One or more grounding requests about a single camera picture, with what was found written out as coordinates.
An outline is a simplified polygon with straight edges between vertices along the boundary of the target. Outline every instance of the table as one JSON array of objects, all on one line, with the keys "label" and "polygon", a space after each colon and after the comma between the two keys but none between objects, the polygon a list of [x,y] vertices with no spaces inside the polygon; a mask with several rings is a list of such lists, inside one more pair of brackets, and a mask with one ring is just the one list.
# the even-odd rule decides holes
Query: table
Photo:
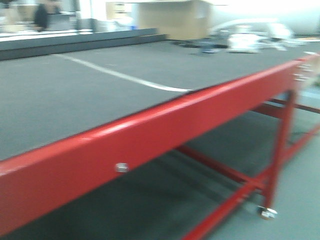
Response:
[{"label": "table", "polygon": [[[171,149],[243,183],[185,239],[203,237],[256,189],[271,208],[284,160],[319,130],[285,148],[301,87],[294,74],[319,61],[299,58],[304,51],[318,52],[319,44],[206,55],[164,41],[0,62],[1,234]],[[281,93],[283,107],[264,103]],[[282,119],[271,164],[258,176],[183,146],[254,109]]]}]

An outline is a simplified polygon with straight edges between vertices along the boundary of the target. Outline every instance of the red table leg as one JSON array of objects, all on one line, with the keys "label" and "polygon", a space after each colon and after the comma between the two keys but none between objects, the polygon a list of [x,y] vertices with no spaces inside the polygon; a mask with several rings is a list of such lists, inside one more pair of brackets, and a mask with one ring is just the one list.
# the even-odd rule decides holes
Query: red table leg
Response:
[{"label": "red table leg", "polygon": [[273,218],[277,214],[275,211],[270,209],[270,207],[272,206],[272,203],[274,200],[279,172],[281,170],[283,158],[286,152],[287,139],[290,134],[296,99],[297,99],[297,91],[296,90],[289,91],[288,100],[283,109],[282,118],[280,119],[278,134],[275,140],[274,153],[273,153],[272,162],[270,166],[269,177],[267,179],[267,183],[263,191],[263,195],[265,199],[264,199],[263,207],[261,207],[260,209],[261,216],[266,219]]}]

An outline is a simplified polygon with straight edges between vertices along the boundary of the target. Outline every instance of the caster wheel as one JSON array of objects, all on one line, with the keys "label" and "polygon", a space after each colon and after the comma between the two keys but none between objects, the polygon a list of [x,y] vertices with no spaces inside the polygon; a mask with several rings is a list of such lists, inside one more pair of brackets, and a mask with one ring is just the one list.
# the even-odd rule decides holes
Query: caster wheel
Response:
[{"label": "caster wheel", "polygon": [[263,206],[259,206],[257,211],[260,217],[265,220],[275,219],[278,215],[277,211]]}]

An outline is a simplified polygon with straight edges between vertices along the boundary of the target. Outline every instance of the gray table surface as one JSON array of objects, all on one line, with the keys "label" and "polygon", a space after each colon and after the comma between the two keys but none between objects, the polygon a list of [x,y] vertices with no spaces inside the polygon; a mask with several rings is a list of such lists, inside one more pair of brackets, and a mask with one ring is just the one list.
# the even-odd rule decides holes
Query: gray table surface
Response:
[{"label": "gray table surface", "polygon": [[[0,159],[35,149],[177,98],[90,66],[173,88],[199,90],[319,52],[198,54],[170,41],[0,61]],[[65,59],[70,57],[84,63]]]}]

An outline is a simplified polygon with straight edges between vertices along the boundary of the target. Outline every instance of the gray floor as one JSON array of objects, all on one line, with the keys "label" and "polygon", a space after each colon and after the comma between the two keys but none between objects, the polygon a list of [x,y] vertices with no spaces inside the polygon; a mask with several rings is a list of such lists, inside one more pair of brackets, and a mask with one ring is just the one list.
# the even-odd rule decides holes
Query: gray floor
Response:
[{"label": "gray floor", "polygon": [[[306,122],[298,112],[294,131]],[[319,122],[318,115],[308,117]],[[267,164],[278,120],[248,112],[194,139],[202,150],[249,175]],[[320,135],[285,167],[274,208],[278,218],[256,214],[253,194],[206,240],[318,240]],[[176,151],[22,227],[3,240],[179,240],[238,184]]]}]

